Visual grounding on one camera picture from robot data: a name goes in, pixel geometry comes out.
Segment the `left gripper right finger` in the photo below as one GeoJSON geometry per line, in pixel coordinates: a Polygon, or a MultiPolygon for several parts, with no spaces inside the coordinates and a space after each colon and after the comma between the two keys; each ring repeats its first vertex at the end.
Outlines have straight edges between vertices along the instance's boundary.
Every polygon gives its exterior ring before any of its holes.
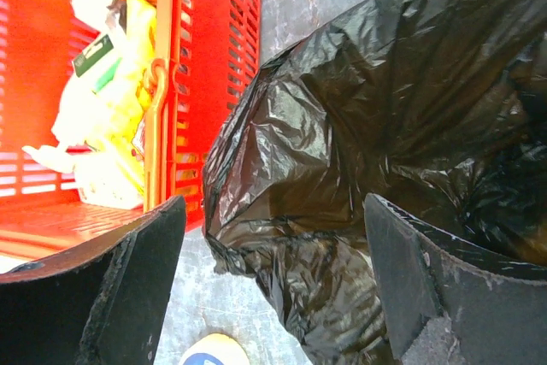
{"type": "Polygon", "coordinates": [[[392,355],[405,364],[544,364],[546,269],[486,250],[375,194],[368,248],[392,355]]]}

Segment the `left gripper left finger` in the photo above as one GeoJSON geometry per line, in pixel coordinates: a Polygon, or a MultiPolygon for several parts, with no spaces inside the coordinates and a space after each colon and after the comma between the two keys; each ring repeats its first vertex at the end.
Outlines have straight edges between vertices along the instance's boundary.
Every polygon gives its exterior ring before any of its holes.
{"type": "Polygon", "coordinates": [[[1,276],[3,364],[151,364],[186,227],[182,196],[1,276]]]}

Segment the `black trash bag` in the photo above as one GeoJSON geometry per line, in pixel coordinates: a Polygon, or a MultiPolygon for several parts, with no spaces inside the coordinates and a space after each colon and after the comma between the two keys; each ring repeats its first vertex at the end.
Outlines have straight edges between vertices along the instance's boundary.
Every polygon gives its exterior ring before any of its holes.
{"type": "Polygon", "coordinates": [[[365,198],[546,263],[546,0],[365,0],[266,62],[203,169],[221,273],[314,364],[393,364],[365,198]]]}

